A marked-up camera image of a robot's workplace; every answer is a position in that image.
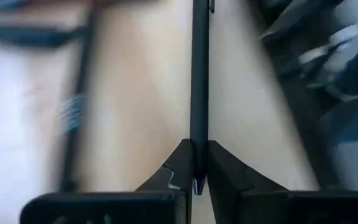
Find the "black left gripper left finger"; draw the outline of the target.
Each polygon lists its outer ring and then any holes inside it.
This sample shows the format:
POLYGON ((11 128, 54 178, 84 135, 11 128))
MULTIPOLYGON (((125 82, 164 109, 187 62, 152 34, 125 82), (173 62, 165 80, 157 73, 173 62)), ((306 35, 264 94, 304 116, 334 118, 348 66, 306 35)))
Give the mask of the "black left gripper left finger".
POLYGON ((192 169, 193 148, 182 139, 135 191, 43 194, 19 224, 191 224, 192 169))

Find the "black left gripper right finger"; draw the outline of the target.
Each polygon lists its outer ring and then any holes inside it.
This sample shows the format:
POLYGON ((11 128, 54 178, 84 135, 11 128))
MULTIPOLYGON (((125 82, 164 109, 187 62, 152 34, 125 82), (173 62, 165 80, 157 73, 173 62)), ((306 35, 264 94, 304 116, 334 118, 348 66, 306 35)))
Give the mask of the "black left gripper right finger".
POLYGON ((358 224, 358 192, 288 190, 209 142, 208 184, 217 224, 358 224))

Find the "black pen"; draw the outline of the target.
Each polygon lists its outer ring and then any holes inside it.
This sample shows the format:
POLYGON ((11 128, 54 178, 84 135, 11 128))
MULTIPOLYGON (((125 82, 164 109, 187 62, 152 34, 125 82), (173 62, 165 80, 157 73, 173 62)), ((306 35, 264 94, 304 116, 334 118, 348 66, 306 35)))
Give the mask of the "black pen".
POLYGON ((207 175, 209 110, 209 16, 215 0, 193 0, 190 139, 194 148, 193 188, 203 193, 207 175))

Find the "black table edge rim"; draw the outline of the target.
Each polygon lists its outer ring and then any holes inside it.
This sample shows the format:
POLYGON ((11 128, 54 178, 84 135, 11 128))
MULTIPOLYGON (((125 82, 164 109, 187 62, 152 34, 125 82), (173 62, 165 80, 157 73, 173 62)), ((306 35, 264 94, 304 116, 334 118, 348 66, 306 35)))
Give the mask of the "black table edge rim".
POLYGON ((300 78, 299 69, 282 65, 274 65, 273 69, 319 187, 324 190, 343 189, 334 171, 326 137, 319 126, 323 111, 316 95, 300 78))

